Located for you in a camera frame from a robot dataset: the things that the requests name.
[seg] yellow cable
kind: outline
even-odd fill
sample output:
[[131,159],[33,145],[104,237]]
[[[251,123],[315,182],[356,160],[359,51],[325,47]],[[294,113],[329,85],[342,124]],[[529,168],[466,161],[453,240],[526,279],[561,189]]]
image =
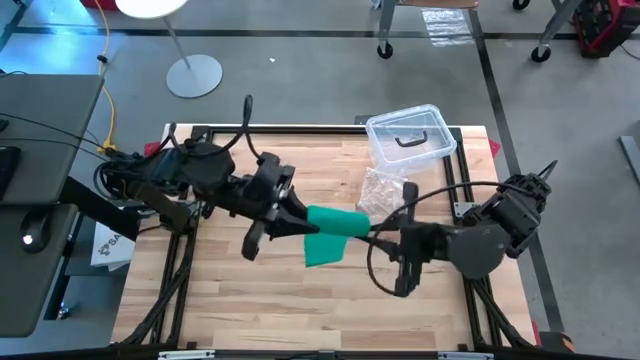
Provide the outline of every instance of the yellow cable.
[[[107,52],[109,51],[109,42],[111,39],[111,33],[109,31],[109,23],[107,22],[107,17],[104,15],[102,6],[100,6],[100,1],[98,0],[94,0],[94,1],[96,3],[96,6],[98,7],[98,10],[100,10],[100,15],[102,16],[102,21],[104,22],[104,29],[107,33],[107,40],[104,44],[104,50],[102,51],[102,56],[106,58]],[[100,61],[100,66],[98,67],[98,75],[104,75],[102,71],[102,67],[103,67],[102,65],[103,65],[102,61]],[[109,90],[107,90],[106,85],[102,86],[102,91],[104,91],[104,94],[107,95],[107,100],[109,100],[109,106],[111,107],[111,123],[109,125],[109,135],[107,135],[107,138],[104,140],[104,143],[102,144],[103,147],[98,148],[98,152],[100,153],[103,153],[106,148],[117,150],[116,145],[111,142],[111,139],[113,136],[113,129],[116,126],[116,107],[113,104],[113,99],[111,98],[111,94],[109,94]]]

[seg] gray floor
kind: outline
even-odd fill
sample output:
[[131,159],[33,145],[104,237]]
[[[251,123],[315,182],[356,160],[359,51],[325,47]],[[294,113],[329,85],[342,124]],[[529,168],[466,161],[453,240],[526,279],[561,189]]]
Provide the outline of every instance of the gray floor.
[[[548,1],[520,13],[511,1],[480,1],[485,32],[540,33],[552,14]],[[368,0],[191,0],[172,16],[178,29],[375,30]],[[109,14],[114,29],[162,28]],[[21,26],[98,26],[95,11],[76,1],[35,0]],[[393,30],[425,31],[420,9],[399,8]],[[565,26],[562,32],[573,29]],[[30,73],[95,73],[103,36],[14,34],[0,67]],[[429,39],[393,39],[395,55],[375,54],[375,39],[304,37],[186,37],[188,53],[215,56],[225,74],[213,93],[194,100],[173,97],[164,84],[177,54],[166,37],[111,39],[106,83],[117,107],[115,142],[141,151],[170,121],[239,122],[242,98],[254,96],[256,123],[351,124],[358,115],[431,103],[451,125],[484,125],[500,141],[474,44],[437,47]],[[638,123],[640,63],[622,51],[600,61],[580,57],[574,41],[553,43],[543,66],[528,61],[530,41],[487,41],[516,155],[523,171],[560,160],[541,228],[553,285],[567,332],[580,352],[638,357],[640,248],[634,240],[640,188],[616,142]],[[629,41],[640,54],[640,42]],[[101,96],[90,123],[99,138],[108,130]],[[73,174],[88,182],[95,159],[80,154]],[[504,154],[496,159],[508,176]],[[532,317],[546,319],[528,256],[520,261]],[[0,341],[0,353],[106,345],[117,308],[119,279],[74,280],[67,302],[82,304],[72,319],[40,324],[32,337]]]

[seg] computer mouse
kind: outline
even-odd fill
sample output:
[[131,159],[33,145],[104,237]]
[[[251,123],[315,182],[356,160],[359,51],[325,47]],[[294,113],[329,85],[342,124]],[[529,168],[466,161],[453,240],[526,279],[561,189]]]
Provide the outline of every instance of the computer mouse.
[[35,254],[42,251],[49,243],[51,221],[48,206],[35,207],[24,216],[20,224],[20,244],[25,252]]

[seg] red equipment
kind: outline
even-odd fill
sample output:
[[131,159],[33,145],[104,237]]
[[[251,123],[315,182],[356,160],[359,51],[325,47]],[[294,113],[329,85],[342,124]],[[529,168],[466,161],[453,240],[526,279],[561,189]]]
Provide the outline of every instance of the red equipment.
[[582,56],[608,57],[640,25],[636,0],[584,0],[576,10]]

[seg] plastic bag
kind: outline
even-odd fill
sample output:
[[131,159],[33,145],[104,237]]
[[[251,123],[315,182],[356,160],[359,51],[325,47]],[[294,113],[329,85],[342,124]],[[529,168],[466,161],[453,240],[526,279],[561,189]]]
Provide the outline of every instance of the plastic bag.
[[384,220],[404,205],[402,187],[407,179],[367,168],[362,182],[357,209],[369,215],[373,222]]

